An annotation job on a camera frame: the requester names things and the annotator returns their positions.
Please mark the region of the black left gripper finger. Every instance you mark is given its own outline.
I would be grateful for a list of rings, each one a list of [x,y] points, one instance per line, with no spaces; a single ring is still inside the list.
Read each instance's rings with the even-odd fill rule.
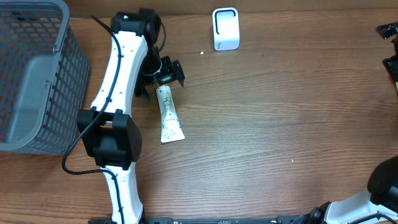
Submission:
[[[134,88],[134,95],[138,98],[149,99],[149,93],[146,90],[146,86],[148,83],[146,82],[137,82]]]
[[[178,60],[172,62],[174,68],[174,76],[175,79],[179,82],[181,87],[184,87],[185,75],[182,69],[182,66]]]

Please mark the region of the white tube item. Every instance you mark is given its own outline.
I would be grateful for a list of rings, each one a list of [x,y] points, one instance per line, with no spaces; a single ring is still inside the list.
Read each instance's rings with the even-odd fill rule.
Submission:
[[[180,141],[185,139],[182,127],[174,105],[174,99],[169,86],[162,85],[157,89],[161,125],[161,143]]]

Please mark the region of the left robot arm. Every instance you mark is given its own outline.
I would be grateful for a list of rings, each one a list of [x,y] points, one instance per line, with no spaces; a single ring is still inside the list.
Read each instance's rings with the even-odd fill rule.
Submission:
[[[132,101],[148,96],[148,85],[183,84],[185,74],[178,60],[161,57],[155,45],[165,27],[154,10],[117,12],[110,25],[101,26],[112,37],[112,49],[96,98],[78,112],[78,139],[95,160],[94,172],[105,176],[113,207],[107,223],[145,223],[136,181],[142,135],[132,120]]]

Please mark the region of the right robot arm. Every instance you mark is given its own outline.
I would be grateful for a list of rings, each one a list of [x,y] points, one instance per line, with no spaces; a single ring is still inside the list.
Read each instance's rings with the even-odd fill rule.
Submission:
[[[327,202],[292,223],[397,224],[397,156],[381,162],[369,177],[367,189],[339,202]]]

